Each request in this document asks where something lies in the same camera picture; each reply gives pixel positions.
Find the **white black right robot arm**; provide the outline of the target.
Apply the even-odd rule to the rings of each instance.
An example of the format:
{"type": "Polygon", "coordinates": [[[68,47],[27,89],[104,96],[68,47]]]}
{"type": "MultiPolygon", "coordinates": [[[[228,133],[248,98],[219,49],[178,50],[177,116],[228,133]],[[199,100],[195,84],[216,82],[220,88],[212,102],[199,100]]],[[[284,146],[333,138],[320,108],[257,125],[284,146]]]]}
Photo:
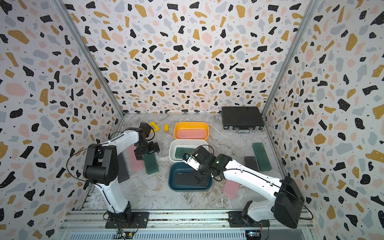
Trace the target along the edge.
{"type": "Polygon", "coordinates": [[[197,185],[205,176],[212,179],[219,177],[239,183],[263,196],[263,202],[246,203],[242,212],[246,223],[277,220],[288,228],[298,227],[305,198],[291,177],[279,179],[264,175],[227,155],[215,156],[205,146],[197,147],[193,154],[185,153],[183,161],[193,168],[191,180],[197,185]]]}

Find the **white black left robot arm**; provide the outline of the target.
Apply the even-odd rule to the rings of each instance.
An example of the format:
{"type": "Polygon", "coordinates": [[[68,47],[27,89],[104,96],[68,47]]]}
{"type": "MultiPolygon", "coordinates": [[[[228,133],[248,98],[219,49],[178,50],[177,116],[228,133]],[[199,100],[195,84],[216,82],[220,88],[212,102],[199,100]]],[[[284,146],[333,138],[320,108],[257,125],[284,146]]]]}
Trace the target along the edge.
{"type": "Polygon", "coordinates": [[[131,204],[119,186],[119,176],[128,172],[122,152],[134,145],[134,154],[138,161],[158,153],[158,143],[149,138],[154,132],[152,126],[142,122],[137,128],[127,128],[107,142],[91,144],[87,149],[83,176],[104,196],[111,222],[131,223],[134,219],[131,204]]]}

